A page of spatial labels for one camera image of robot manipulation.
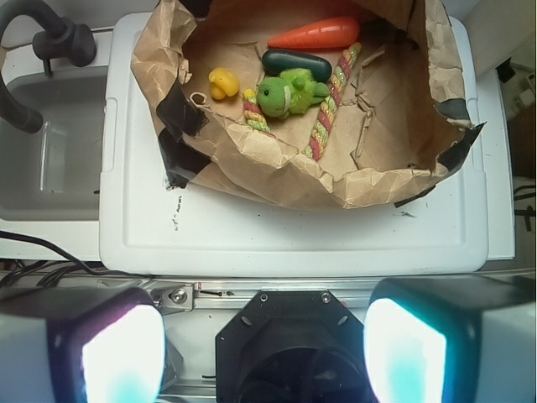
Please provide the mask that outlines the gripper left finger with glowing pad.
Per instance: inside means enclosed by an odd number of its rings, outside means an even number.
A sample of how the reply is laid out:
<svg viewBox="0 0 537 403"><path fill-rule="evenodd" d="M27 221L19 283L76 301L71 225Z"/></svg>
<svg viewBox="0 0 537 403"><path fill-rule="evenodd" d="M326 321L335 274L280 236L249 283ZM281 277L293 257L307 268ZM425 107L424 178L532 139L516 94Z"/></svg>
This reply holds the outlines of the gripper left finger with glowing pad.
<svg viewBox="0 0 537 403"><path fill-rule="evenodd" d="M164 361L146 290L1 290L3 402L155 402Z"/></svg>

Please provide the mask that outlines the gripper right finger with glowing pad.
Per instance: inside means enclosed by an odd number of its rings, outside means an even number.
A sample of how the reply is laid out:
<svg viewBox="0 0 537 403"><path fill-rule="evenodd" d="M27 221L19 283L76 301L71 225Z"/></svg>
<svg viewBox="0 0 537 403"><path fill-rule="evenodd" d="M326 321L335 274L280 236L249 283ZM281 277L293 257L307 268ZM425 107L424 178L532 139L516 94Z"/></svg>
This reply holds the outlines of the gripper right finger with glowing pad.
<svg viewBox="0 0 537 403"><path fill-rule="evenodd" d="M535 277L380 280L363 352L379 402L534 402Z"/></svg>

